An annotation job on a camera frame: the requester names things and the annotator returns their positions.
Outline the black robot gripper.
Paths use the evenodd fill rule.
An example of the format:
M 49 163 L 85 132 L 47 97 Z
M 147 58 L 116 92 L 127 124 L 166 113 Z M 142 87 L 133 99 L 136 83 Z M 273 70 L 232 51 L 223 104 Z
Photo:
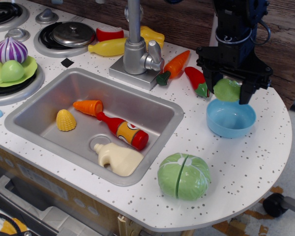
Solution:
M 246 105 L 256 90 L 267 89 L 273 70 L 256 56 L 255 46 L 253 40 L 247 39 L 197 48 L 197 65 L 202 68 L 208 90 L 214 93 L 213 87 L 223 75 L 233 77 L 242 81 L 239 104 Z

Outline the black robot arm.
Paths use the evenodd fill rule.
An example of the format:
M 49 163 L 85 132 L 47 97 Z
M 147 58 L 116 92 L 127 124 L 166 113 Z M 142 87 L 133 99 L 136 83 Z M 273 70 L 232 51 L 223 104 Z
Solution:
M 239 103 L 243 105 L 249 103 L 256 90 L 269 87 L 273 70 L 255 54 L 258 24 L 271 33 L 262 20 L 268 6 L 267 0 L 213 1 L 217 46 L 196 49 L 197 65 L 210 91 L 223 76 L 241 81 Z

